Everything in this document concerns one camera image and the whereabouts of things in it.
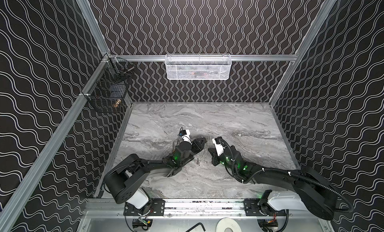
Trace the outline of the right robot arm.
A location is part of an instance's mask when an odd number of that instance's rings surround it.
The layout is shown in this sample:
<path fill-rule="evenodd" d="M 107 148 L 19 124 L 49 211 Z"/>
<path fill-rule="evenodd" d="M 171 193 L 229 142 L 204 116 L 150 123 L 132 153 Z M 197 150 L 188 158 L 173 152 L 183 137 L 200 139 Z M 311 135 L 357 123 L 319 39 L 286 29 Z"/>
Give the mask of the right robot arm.
<path fill-rule="evenodd" d="M 208 149 L 212 164 L 222 164 L 227 173 L 243 185 L 265 184 L 294 192 L 309 212 L 327 221 L 331 221 L 335 213 L 354 210 L 353 204 L 314 169 L 266 167 L 244 160 L 235 146 L 230 146 L 222 137 L 213 139 L 213 144 L 215 147 Z"/>

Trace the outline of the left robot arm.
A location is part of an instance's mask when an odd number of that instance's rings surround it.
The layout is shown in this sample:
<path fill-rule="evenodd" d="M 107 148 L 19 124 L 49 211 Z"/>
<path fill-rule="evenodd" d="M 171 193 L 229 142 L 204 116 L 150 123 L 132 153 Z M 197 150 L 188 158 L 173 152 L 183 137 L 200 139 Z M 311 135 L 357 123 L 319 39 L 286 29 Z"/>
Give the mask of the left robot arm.
<path fill-rule="evenodd" d="M 161 160 L 142 159 L 133 153 L 112 168 L 105 175 L 103 183 L 117 204 L 129 204 L 137 210 L 146 210 L 151 206 L 151 199 L 141 189 L 143 182 L 153 177 L 177 175 L 196 154 L 204 150 L 206 143 L 204 137 L 187 139 Z"/>

